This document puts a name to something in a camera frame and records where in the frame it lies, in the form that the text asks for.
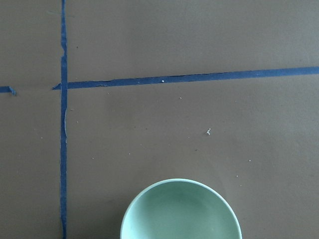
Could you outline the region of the green bowl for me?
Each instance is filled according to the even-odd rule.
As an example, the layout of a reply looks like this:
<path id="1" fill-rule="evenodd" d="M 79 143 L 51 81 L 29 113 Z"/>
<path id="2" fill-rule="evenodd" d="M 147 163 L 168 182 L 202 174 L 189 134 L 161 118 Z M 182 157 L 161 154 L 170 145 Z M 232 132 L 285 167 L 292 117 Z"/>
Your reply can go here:
<path id="1" fill-rule="evenodd" d="M 167 179 L 142 190 L 122 220 L 122 239 L 240 239 L 239 221 L 227 201 L 189 179 Z"/>

